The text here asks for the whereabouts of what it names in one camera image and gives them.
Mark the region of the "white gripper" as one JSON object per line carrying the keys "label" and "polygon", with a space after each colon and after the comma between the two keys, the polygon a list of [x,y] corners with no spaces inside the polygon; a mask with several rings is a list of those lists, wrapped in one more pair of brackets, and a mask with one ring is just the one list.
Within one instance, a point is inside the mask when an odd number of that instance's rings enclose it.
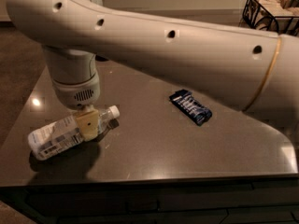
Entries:
{"label": "white gripper", "polygon": [[62,105],[73,110],[80,109],[74,114],[79,131],[84,141],[93,140],[98,135],[99,111],[93,106],[100,96],[98,74],[95,73],[91,79],[79,84],[52,81],[52,85]]}

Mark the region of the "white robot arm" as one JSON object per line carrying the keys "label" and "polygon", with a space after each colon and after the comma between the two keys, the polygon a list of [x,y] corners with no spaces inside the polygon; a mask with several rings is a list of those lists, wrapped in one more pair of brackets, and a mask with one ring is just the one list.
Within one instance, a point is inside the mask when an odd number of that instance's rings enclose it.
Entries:
{"label": "white robot arm", "polygon": [[298,40],[290,35],[118,11],[89,0],[7,0],[34,41],[95,53],[200,91],[298,140]]}

